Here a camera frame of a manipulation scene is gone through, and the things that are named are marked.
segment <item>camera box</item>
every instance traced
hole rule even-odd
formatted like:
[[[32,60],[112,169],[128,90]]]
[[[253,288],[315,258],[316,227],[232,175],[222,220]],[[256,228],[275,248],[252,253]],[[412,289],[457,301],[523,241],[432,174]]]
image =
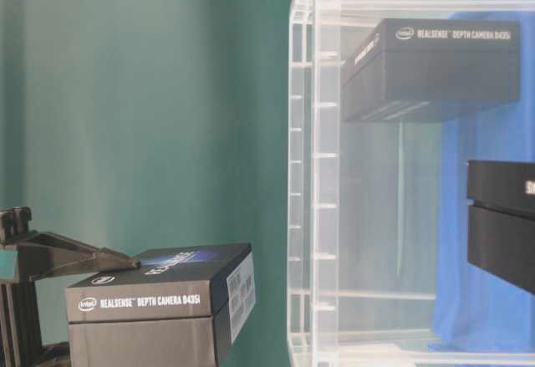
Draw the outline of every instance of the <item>camera box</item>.
[[[535,294],[535,163],[470,161],[468,261]]]
[[[65,289],[72,366],[221,365],[256,303],[251,246],[137,257]]]
[[[344,63],[345,121],[437,122],[519,99],[520,23],[387,18]]]

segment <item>green backdrop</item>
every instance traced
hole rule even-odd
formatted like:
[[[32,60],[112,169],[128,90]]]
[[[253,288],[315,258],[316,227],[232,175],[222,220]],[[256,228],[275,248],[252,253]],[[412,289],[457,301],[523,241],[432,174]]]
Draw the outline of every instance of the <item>green backdrop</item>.
[[[290,0],[1,0],[0,206],[135,254],[252,242],[257,307],[226,367],[288,365]],[[38,285],[48,342],[62,287]]]

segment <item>blue cloth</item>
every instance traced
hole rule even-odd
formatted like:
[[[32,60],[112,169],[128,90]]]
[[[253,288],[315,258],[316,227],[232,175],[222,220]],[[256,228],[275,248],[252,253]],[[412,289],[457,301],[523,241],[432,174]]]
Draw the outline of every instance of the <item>blue cloth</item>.
[[[456,18],[521,21],[522,87],[520,103],[467,115],[442,126],[439,262],[433,329],[443,345],[435,349],[532,353],[535,297],[467,262],[466,162],[535,161],[535,13],[459,13]]]

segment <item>box lid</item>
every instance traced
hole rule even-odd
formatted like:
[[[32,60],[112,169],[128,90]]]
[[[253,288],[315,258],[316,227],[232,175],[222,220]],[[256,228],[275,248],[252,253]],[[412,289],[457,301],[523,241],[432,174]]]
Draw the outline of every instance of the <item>box lid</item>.
[[[69,323],[215,315],[228,301],[227,278],[250,244],[149,250],[141,267],[99,273],[65,289]]]
[[[519,52],[517,20],[385,18],[342,68],[345,86],[376,56],[414,52]]]

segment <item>transparent plastic box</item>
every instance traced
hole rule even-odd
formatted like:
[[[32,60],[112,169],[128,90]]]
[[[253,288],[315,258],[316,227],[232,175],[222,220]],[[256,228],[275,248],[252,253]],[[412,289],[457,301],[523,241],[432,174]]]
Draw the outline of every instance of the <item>transparent plastic box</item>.
[[[520,100],[345,120],[342,69],[385,18],[518,20]],[[535,298],[466,260],[466,163],[535,161],[535,0],[293,0],[289,37],[292,365],[535,365]]]

